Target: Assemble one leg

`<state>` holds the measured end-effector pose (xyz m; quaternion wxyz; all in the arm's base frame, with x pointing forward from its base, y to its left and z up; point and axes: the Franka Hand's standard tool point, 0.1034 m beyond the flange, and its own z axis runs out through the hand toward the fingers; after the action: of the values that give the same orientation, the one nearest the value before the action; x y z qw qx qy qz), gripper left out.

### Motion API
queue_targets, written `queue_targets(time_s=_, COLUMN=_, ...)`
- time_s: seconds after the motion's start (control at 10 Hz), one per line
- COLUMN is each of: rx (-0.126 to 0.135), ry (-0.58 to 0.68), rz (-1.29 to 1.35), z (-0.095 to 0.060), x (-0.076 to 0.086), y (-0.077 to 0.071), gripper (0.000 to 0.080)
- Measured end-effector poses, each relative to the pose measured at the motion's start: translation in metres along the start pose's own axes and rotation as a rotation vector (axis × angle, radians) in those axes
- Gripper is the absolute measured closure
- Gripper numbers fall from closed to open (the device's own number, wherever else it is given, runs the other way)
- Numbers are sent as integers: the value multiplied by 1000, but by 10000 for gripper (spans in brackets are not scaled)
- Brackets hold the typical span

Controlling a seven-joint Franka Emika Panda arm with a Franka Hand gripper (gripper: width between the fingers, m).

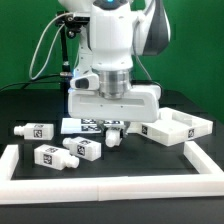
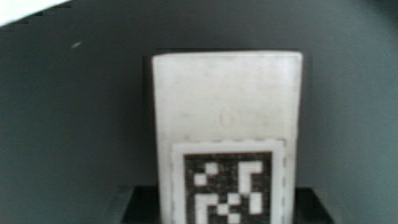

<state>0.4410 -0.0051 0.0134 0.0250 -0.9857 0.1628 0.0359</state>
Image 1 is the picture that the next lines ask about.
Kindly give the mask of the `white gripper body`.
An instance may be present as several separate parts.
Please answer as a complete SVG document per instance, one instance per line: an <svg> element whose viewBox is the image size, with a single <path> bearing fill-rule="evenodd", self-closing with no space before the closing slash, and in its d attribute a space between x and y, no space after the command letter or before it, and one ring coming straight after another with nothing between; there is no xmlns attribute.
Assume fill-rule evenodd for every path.
<svg viewBox="0 0 224 224"><path fill-rule="evenodd" d="M70 90L68 113L73 118L130 122L155 122L159 116L161 88L134 85L120 99L106 99L97 91Z"/></svg>

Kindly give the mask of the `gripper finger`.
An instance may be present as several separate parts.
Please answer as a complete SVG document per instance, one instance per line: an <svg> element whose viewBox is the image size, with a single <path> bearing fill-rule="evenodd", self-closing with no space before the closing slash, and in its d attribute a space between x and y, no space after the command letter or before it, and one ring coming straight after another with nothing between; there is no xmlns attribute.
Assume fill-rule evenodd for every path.
<svg viewBox="0 0 224 224"><path fill-rule="evenodd" d="M103 120L97 120L96 121L97 127L104 132L106 130L106 126L104 125L104 121Z"/></svg>
<svg viewBox="0 0 224 224"><path fill-rule="evenodd" d="M131 124L130 121L124 121L124 127L123 127L123 131L122 131L123 137L127 137L130 124Z"/></svg>

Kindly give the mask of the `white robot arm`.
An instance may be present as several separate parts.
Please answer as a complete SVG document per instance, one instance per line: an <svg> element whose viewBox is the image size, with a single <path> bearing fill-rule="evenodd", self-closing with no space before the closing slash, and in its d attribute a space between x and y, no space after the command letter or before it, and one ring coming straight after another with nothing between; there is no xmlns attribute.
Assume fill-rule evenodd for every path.
<svg viewBox="0 0 224 224"><path fill-rule="evenodd" d="M154 122L159 115L161 88L136 84L133 61L140 55L161 53L170 41L170 25L163 0L144 0L133 11L134 0L58 0L81 25L79 64L68 94L73 118L122 121L126 132L132 122Z"/></svg>

